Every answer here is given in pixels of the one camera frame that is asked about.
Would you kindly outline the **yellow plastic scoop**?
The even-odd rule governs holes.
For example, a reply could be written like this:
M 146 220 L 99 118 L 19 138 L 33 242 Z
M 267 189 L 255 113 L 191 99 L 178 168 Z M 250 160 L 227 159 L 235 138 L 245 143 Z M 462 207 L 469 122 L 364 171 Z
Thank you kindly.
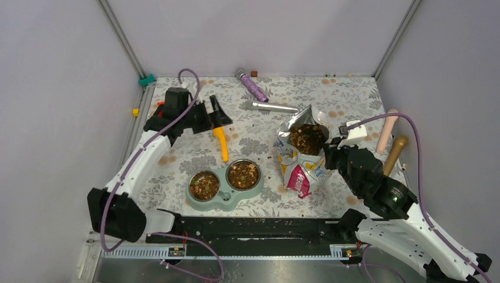
M 229 162 L 228 146 L 227 146 L 226 136 L 225 136 L 225 132 L 224 132 L 223 127 L 214 128 L 213 134 L 215 137 L 218 138 L 218 140 L 220 142 L 223 162 L 225 162 L 225 163 Z

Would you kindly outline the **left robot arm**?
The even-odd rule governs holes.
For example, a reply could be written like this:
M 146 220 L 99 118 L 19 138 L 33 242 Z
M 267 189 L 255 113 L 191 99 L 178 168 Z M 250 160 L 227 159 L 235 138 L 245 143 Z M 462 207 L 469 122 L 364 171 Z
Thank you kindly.
M 141 191 L 153 168 L 184 130 L 212 131 L 232 124 L 215 95 L 209 97 L 212 112 L 189 90 L 170 87 L 164 100 L 146 121 L 140 141 L 119 172 L 102 189 L 87 195 L 92 228 L 101 235 L 136 242 L 145 234 L 160 232 L 168 242 L 178 241 L 183 227 L 173 212 L 149 210 L 139 204 Z

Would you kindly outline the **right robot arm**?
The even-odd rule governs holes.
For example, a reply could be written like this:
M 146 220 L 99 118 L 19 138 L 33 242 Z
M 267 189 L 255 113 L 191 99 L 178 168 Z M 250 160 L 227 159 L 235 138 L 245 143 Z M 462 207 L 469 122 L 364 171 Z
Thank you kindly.
M 428 223 L 416 195 L 403 183 L 383 174 L 383 164 L 372 152 L 358 146 L 325 144 L 325 167 L 337 170 L 353 195 L 376 215 L 403 230 L 403 237 L 387 230 L 365 214 L 349 209 L 341 218 L 338 235 L 373 245 L 413 268 L 427 282 L 476 282 L 485 276 L 492 260 L 457 243 L 438 225 Z

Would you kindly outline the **pet food bag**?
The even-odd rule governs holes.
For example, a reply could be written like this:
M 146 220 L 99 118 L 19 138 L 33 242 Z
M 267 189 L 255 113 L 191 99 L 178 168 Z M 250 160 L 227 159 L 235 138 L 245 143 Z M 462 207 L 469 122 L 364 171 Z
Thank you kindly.
M 278 161 L 286 189 L 303 199 L 331 176 L 323 145 L 331 140 L 331 124 L 312 105 L 284 120 L 277 130 Z

